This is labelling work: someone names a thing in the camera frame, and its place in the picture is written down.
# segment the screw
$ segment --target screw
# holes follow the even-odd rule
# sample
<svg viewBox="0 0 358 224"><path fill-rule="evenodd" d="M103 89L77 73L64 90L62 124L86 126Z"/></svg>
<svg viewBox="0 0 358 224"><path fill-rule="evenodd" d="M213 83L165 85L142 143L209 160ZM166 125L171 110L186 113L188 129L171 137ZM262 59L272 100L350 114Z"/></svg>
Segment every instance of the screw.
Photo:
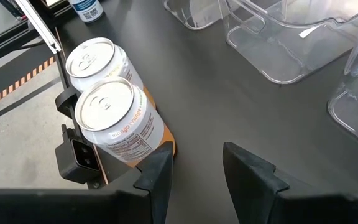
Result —
<svg viewBox="0 0 358 224"><path fill-rule="evenodd" d="M95 183L93 183L93 187L94 187L94 188L96 188L96 189L98 189L98 188L100 187L99 182L95 182Z"/></svg>

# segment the orange striped tape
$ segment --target orange striped tape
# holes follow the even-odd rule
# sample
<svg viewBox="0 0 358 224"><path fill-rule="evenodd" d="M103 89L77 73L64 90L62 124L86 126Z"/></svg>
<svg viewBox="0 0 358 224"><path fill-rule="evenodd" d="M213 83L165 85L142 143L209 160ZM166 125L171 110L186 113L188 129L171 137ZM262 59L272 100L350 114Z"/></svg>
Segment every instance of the orange striped tape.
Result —
<svg viewBox="0 0 358 224"><path fill-rule="evenodd" d="M34 78L38 73L45 70L51 64L55 62L55 59L51 57L50 59L46 60L44 63L40 64L37 68L33 69L32 72L27 73L25 76L20 78L18 81L9 85L6 89L0 92L0 100L7 96L8 94L12 93L14 90L18 89L20 86L28 82L30 79Z"/></svg>

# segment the aluminum can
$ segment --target aluminum can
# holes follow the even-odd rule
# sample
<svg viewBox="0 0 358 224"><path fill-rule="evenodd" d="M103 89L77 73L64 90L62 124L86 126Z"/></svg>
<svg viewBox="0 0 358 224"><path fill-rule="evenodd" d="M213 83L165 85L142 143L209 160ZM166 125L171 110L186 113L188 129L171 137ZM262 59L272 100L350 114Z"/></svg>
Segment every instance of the aluminum can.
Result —
<svg viewBox="0 0 358 224"><path fill-rule="evenodd" d="M175 154L175 140L157 110L125 78L105 78L84 91L75 118L88 141L131 167L167 141Z"/></svg>
<svg viewBox="0 0 358 224"><path fill-rule="evenodd" d="M93 38L77 46L66 60L66 71L71 84L81 93L106 77L123 77L139 86L156 107L125 51L107 38Z"/></svg>
<svg viewBox="0 0 358 224"><path fill-rule="evenodd" d="M102 16L103 8L98 0L68 0L84 22L93 22Z"/></svg>

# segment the can lid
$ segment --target can lid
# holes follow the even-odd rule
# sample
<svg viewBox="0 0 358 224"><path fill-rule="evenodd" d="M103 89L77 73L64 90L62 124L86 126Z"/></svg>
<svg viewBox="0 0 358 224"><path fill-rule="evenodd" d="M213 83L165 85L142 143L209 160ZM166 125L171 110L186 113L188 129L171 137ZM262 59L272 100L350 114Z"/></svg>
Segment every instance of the can lid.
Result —
<svg viewBox="0 0 358 224"><path fill-rule="evenodd" d="M102 131L125 117L133 101L134 89L126 79L105 78L81 94L75 106L75 118L83 129Z"/></svg>
<svg viewBox="0 0 358 224"><path fill-rule="evenodd" d="M114 57L111 40L97 37L77 46L67 58L67 72L77 78L94 75L104 69Z"/></svg>

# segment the black table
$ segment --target black table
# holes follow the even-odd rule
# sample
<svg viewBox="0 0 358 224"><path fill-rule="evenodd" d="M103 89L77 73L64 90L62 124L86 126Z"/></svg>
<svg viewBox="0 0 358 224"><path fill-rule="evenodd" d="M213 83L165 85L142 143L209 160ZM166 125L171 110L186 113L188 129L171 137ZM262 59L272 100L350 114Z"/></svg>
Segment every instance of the black table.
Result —
<svg viewBox="0 0 358 224"><path fill-rule="evenodd" d="M58 28L68 54L108 37L128 54L178 146L167 223L237 223L222 164L232 141L313 186L358 193L358 140L326 102L345 55L294 85L268 81L225 42L223 23L191 31L161 0L106 0L92 24ZM99 151L112 181L128 170Z"/></svg>

